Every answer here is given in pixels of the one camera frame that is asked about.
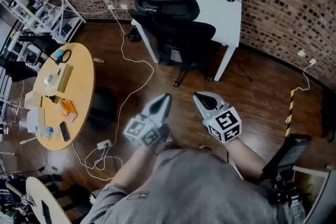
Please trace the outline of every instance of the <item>green bottle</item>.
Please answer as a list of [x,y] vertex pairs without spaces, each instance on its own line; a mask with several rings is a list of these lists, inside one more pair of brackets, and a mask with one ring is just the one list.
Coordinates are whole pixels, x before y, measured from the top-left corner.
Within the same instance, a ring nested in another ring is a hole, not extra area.
[[45,95],[45,97],[49,98],[55,104],[58,104],[59,100],[62,99],[62,97],[59,97],[57,95],[53,95],[53,96],[47,96],[47,95]]

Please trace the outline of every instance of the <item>yellow and black striped pole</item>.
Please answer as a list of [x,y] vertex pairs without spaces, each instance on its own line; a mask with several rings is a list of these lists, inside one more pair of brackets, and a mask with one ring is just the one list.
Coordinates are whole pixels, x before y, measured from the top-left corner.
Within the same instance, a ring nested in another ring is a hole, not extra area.
[[290,122],[292,121],[292,115],[293,115],[293,100],[294,100],[294,90],[292,89],[290,91],[290,106],[289,106],[289,115],[287,118],[287,129],[286,129],[285,137],[289,135],[289,131],[290,131]]

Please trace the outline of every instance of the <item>round wooden table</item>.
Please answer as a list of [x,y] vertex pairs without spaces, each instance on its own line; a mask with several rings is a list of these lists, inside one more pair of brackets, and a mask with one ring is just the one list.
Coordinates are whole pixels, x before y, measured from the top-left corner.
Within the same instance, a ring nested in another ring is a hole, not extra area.
[[42,201],[48,206],[52,223],[71,224],[61,205],[57,202],[47,187],[37,178],[28,177],[26,191],[36,206],[31,206],[36,218],[41,224],[46,224],[42,210]]
[[[95,90],[95,66],[93,65],[89,50],[80,43],[65,44],[59,49],[71,50],[71,57],[67,61],[67,64],[73,67],[64,93],[54,90],[51,87],[46,91],[47,85],[44,83],[44,78],[50,74],[57,73],[59,70],[59,66],[50,58],[43,64],[33,87],[33,91],[43,96],[41,107],[44,108],[45,111],[45,125],[59,130],[59,135],[51,137],[40,137],[37,135],[39,142],[52,151],[67,147],[79,135],[90,112]],[[77,111],[77,117],[74,121],[70,123],[65,120],[64,116],[62,116],[57,109],[56,104],[44,97],[45,95],[57,95],[65,99],[70,99]],[[59,128],[59,124],[64,120],[67,123],[70,134],[70,140],[68,142],[64,141]]]

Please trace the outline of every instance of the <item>gray shirt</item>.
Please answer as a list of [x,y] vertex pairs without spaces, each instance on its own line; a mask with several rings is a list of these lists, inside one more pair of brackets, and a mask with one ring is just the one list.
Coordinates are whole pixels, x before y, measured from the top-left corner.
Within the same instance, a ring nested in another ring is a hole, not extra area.
[[157,158],[135,192],[107,184],[81,224],[277,223],[266,190],[211,151],[169,150]]

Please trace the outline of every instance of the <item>power strip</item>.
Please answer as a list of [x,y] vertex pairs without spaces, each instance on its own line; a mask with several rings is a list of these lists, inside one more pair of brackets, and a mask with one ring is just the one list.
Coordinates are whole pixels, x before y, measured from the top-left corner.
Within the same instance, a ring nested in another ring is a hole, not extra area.
[[107,140],[105,140],[105,141],[103,141],[103,142],[98,143],[98,144],[97,144],[97,148],[98,148],[99,150],[102,150],[102,149],[104,149],[105,147],[109,147],[109,146],[111,146],[111,145],[112,145],[111,140],[107,139]]

